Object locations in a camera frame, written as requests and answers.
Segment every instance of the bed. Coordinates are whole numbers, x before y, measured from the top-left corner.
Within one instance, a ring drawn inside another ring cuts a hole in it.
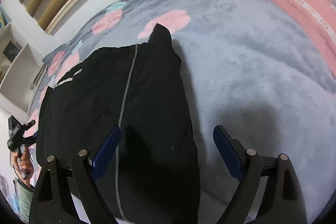
[[[44,58],[48,72],[30,118],[38,120],[47,87],[55,87],[68,70],[99,48],[147,42],[156,23],[169,29],[182,60],[201,176],[199,223],[216,223],[238,185],[213,143],[218,124],[261,155],[290,157],[312,223],[336,188],[334,67],[307,27],[272,0],[113,3]],[[40,168],[33,160],[32,184]],[[265,182],[249,220],[256,216]]]

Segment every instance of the bolt head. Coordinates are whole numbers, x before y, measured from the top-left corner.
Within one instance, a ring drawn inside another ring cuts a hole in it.
[[[288,160],[288,156],[287,156],[286,154],[281,154],[281,155],[280,155],[280,158],[281,158],[282,160]]]
[[[55,157],[54,157],[53,155],[50,155],[50,156],[47,158],[47,162],[52,162],[54,159],[55,159]]]
[[[87,151],[85,149],[82,149],[81,151],[78,152],[80,157],[84,157],[87,154]]]
[[[256,154],[255,150],[254,149],[247,149],[246,150],[247,154],[250,155],[250,156],[254,156]]]

